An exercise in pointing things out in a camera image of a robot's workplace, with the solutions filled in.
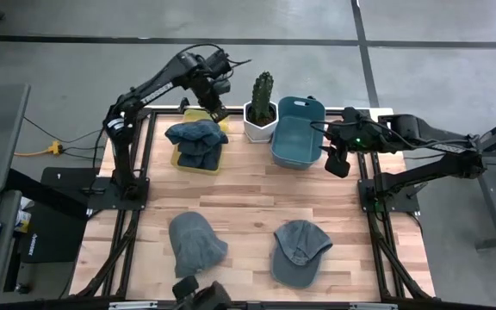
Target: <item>wooden tabletop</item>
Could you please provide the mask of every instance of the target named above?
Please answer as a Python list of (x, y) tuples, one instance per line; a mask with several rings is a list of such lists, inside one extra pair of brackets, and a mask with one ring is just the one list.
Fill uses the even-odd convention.
[[(390, 108), (371, 109), (373, 118), (392, 113)], [(231, 116), (230, 143), (223, 148), (220, 174), (181, 172), (170, 164), (173, 146), (164, 136), (166, 129), (181, 119), (181, 115), (160, 115), (157, 119), (148, 170), (151, 191), (139, 221), (128, 299), (174, 300), (171, 287), (180, 279), (174, 274), (168, 225), (176, 215), (189, 210), (202, 214), (218, 238), (229, 244), (223, 262), (196, 276), (201, 288), (217, 280), (236, 301), (379, 300), (369, 226), (358, 202), (356, 182), (360, 177), (355, 155), (348, 157), (351, 170), (346, 178), (325, 171), (324, 154), (308, 170), (285, 169), (273, 164), (269, 144), (249, 144), (242, 117)], [(146, 134), (146, 124), (142, 132)], [(385, 172), (406, 168), (401, 153), (381, 154), (380, 161)], [(101, 175), (110, 176), (113, 169), (111, 147), (107, 145)], [(368, 169), (372, 176), (372, 167)], [(71, 294), (84, 288), (108, 257), (116, 214), (103, 211), (89, 221)], [(323, 256), (315, 283), (307, 289), (287, 288), (270, 275), (273, 232), (290, 220), (312, 221), (334, 244)], [(400, 261), (423, 290), (433, 295), (419, 227), (406, 214), (391, 214), (391, 220)], [(128, 222), (126, 218), (124, 231)], [(113, 291), (119, 283), (122, 259), (123, 255), (116, 266)], [(388, 263), (386, 272), (393, 292)]]

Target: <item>white pot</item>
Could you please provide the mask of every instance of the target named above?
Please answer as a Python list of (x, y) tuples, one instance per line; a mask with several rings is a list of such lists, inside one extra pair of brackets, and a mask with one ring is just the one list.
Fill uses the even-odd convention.
[(251, 106), (251, 102), (245, 103), (244, 106), (244, 123), (245, 123), (245, 133), (251, 143), (269, 143), (273, 132), (275, 132), (276, 124), (279, 122), (279, 111), (276, 103), (270, 102), (270, 106), (275, 110), (275, 120), (271, 123), (260, 127), (250, 123), (246, 116), (248, 115), (248, 108)]

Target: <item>yellow basket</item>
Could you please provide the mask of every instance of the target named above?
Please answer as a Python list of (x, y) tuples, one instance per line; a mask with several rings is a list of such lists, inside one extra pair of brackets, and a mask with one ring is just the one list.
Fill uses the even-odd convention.
[[(198, 110), (198, 109), (188, 109), (185, 111), (185, 114), (183, 115), (183, 123), (185, 122), (191, 122), (191, 121), (198, 121), (198, 120), (211, 120), (212, 118), (210, 115), (203, 110)], [(229, 126), (229, 117), (227, 117), (225, 120), (220, 121), (220, 128), (221, 131), (224, 133), (227, 133)], [(185, 172), (192, 172), (192, 173), (201, 173), (209, 176), (215, 176), (218, 173), (220, 173), (220, 164), (221, 164), (221, 159), (223, 157), (223, 150), (221, 150), (221, 156), (220, 156), (220, 162), (217, 164), (217, 169), (216, 170), (204, 170), (204, 169), (198, 169), (198, 168), (190, 168), (190, 167), (183, 167), (177, 164), (177, 161), (179, 160), (179, 156), (181, 156), (181, 152), (177, 150), (177, 146), (174, 147), (173, 149), (173, 154), (171, 155), (171, 165), (174, 167), (178, 168), (180, 171), (185, 171)]]

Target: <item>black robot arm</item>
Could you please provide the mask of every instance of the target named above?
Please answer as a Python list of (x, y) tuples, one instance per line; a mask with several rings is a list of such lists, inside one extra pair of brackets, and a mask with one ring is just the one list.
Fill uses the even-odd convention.
[(374, 177), (376, 196), (399, 192), (406, 186), (439, 177), (478, 177), (485, 167), (476, 137), (436, 129), (414, 115), (380, 116), (378, 122), (354, 108), (346, 108), (343, 120), (325, 123), (325, 137), (331, 141), (322, 149), (328, 152), (325, 168), (334, 175), (346, 177), (350, 164), (347, 152), (391, 152), (429, 148), (444, 152), (435, 163), (399, 174), (380, 173)]
[(218, 50), (207, 59), (189, 53), (188, 50), (192, 47), (175, 55), (164, 69), (150, 80), (137, 88), (132, 87), (128, 93), (118, 97), (102, 122), (104, 131), (114, 148), (113, 181), (120, 189), (122, 199), (135, 199), (140, 187), (139, 182), (145, 181), (138, 180), (133, 173), (129, 148), (137, 130), (138, 114), (146, 105), (171, 89), (182, 87), (184, 90), (191, 89), (195, 93), (199, 105), (209, 112), (215, 122), (227, 116), (226, 109), (220, 101), (220, 95), (227, 93), (231, 88), (228, 81), (230, 75), (227, 76), (227, 73), (231, 72), (234, 66), (250, 60), (234, 63), (236, 65), (231, 66), (232, 61), (218, 46), (214, 46)]

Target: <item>blue container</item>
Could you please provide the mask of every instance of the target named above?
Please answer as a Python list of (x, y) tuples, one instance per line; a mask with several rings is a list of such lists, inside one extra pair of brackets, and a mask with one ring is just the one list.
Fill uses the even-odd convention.
[[(323, 133), (309, 126), (324, 121), (326, 110), (318, 101), (285, 97), (278, 104), (279, 123), (273, 134), (273, 161), (285, 168), (305, 170), (320, 158)], [(323, 124), (315, 125), (323, 129)]]

